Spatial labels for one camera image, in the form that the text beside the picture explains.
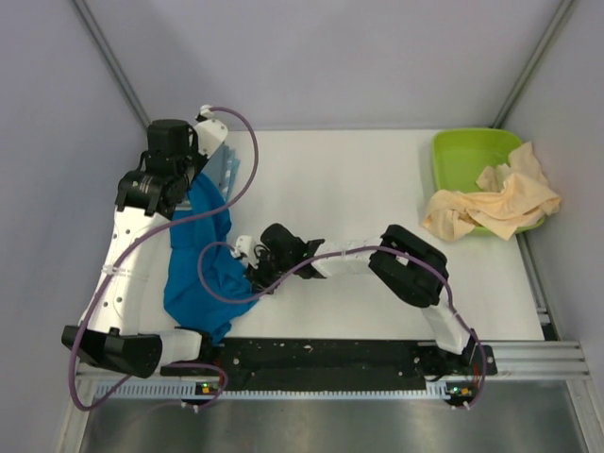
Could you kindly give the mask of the bright blue t shirt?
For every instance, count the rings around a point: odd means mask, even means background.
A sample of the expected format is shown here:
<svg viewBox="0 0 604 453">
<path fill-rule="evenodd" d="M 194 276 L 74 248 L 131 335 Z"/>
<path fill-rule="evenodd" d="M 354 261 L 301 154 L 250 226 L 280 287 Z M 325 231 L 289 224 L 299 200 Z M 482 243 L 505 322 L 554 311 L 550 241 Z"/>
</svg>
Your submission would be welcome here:
<svg viewBox="0 0 604 453">
<path fill-rule="evenodd" d="M 223 243 L 231 229 L 228 210 L 170 229 L 171 257 L 164 288 L 163 307 L 180 327 L 206 332 L 220 343 L 232 321 L 246 314 L 252 301 L 251 284 L 244 268 Z"/>
</svg>

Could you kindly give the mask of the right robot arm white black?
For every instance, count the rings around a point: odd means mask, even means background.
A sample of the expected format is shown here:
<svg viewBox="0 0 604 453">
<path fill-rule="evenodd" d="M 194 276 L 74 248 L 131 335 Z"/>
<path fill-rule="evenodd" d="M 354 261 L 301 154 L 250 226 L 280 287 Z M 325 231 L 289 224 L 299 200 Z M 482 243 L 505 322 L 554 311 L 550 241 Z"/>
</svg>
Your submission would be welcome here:
<svg viewBox="0 0 604 453">
<path fill-rule="evenodd" d="M 398 299 L 423 313 L 447 371 L 462 373 L 475 361 L 473 332 L 452 308 L 446 256 L 402 226 L 390 225 L 376 238 L 339 244 L 305 241 L 285 226 L 272 224 L 258 240 L 239 237 L 235 253 L 256 294 L 272 293 L 287 275 L 374 275 Z"/>
</svg>

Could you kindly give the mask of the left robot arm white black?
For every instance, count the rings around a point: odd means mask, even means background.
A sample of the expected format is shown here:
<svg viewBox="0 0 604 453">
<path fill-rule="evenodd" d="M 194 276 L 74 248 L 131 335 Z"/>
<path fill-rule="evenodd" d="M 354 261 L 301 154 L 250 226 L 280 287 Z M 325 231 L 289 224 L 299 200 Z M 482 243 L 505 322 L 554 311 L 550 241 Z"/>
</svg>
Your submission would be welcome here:
<svg viewBox="0 0 604 453">
<path fill-rule="evenodd" d="M 196 125 L 176 119 L 152 122 L 136 168 L 118 183 L 109 250 L 96 291 L 76 326 L 61 341 L 70 363 L 148 378 L 174 362 L 200 375 L 213 365 L 207 334 L 173 327 L 141 327 L 141 308 L 161 234 L 194 180 L 223 144 L 227 127 L 209 116 Z"/>
</svg>

